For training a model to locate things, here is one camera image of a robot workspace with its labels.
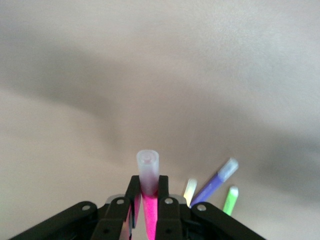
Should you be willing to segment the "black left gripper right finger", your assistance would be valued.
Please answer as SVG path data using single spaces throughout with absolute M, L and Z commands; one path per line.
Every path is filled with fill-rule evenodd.
M 263 240 L 264 238 L 208 202 L 189 208 L 169 194 L 169 177 L 158 181 L 156 240 Z

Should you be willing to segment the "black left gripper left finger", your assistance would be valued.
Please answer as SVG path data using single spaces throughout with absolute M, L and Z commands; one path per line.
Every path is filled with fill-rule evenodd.
M 110 196 L 102 207 L 90 201 L 79 202 L 12 239 L 130 240 L 140 203 L 140 179 L 133 175 L 125 194 Z

